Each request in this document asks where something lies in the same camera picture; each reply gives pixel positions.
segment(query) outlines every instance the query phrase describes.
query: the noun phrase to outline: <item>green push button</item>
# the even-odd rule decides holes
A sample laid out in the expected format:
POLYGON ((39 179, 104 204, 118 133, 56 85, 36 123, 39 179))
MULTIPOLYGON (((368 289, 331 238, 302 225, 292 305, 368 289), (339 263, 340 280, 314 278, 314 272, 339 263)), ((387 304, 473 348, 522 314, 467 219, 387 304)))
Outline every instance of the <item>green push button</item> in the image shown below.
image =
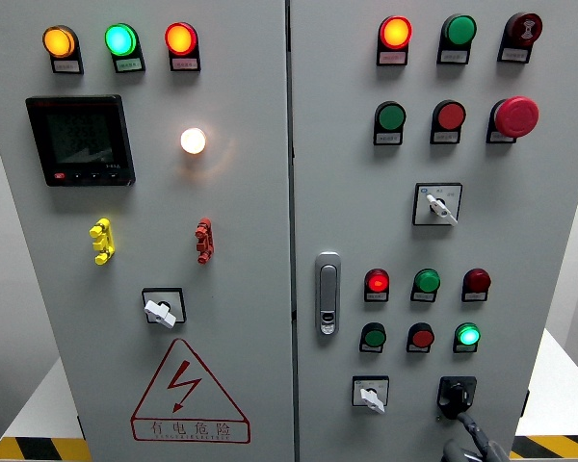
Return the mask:
POLYGON ((396 104, 390 104, 379 113, 379 123, 385 130, 396 130, 405 123, 405 111, 396 104))
POLYGON ((475 37, 478 28, 471 16, 453 16, 448 21, 445 37, 455 45, 465 45, 475 37))
POLYGON ((380 347, 385 343, 385 334, 380 330, 371 330, 364 337, 364 342, 369 347, 380 347))
POLYGON ((415 275, 415 286, 420 292, 431 294, 441 285, 439 273, 434 269, 422 269, 415 275))

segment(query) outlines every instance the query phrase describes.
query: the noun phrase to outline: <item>yellow terminal connector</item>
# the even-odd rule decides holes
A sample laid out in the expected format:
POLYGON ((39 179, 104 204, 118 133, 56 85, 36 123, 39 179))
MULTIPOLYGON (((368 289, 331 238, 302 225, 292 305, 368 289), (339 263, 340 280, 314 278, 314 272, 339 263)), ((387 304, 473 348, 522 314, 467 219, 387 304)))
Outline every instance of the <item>yellow terminal connector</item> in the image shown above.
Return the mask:
POLYGON ((94 239, 92 248, 98 252, 98 255, 94 257, 94 262, 99 266, 105 265, 116 253, 109 219, 101 218, 91 228, 89 234, 94 239))

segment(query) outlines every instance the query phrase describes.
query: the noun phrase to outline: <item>white wall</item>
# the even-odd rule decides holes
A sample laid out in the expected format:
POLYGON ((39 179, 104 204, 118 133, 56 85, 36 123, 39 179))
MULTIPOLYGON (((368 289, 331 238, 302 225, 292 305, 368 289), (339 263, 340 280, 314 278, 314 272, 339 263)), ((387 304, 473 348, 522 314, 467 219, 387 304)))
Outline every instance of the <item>white wall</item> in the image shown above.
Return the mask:
POLYGON ((0 160, 0 437, 57 359, 0 160))

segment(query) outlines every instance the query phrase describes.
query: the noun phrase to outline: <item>red indicator light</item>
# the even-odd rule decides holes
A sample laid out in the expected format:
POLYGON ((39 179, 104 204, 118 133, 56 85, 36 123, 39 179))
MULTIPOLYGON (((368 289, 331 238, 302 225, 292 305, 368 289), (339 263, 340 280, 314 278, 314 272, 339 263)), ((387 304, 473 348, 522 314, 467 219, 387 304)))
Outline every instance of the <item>red indicator light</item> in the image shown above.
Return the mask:
POLYGON ((516 46, 531 46, 541 35, 541 18, 535 13, 518 13, 505 26, 505 32, 516 46))
POLYGON ((485 269, 475 268, 464 276, 463 283, 466 291, 472 293, 483 293, 490 288, 492 281, 490 280, 490 275, 485 269))
POLYGON ((186 56, 197 46, 197 33, 190 24, 176 22, 167 28, 165 43, 174 55, 186 56))
POLYGON ((526 96, 513 96, 497 108, 494 124, 510 138, 524 137, 536 128, 539 120, 538 104, 526 96))
POLYGON ((379 29, 381 41, 392 50, 405 48, 411 40, 411 23, 403 16, 389 16, 379 29))
POLYGON ((439 111, 437 121, 446 130, 458 129, 464 122, 466 113, 458 103, 449 103, 439 111))
POLYGON ((383 292, 389 286, 389 279, 385 274, 374 274, 368 279, 368 288, 373 292, 383 292))
POLYGON ((429 330, 420 330, 413 334, 411 339, 416 347, 426 348, 433 344, 434 334, 429 330))

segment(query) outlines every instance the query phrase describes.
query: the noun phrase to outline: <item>red terminal connector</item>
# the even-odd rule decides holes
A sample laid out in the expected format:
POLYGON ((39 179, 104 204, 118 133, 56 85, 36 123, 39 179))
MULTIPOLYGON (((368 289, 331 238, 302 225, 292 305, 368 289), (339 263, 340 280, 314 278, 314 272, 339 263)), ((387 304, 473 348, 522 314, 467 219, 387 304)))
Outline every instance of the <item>red terminal connector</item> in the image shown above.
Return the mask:
POLYGON ((195 237, 197 238, 197 252, 199 256, 197 261, 205 265, 210 261, 212 255, 214 254, 214 241, 212 240, 212 221, 210 218, 202 218, 197 225, 197 231, 195 231, 195 237))

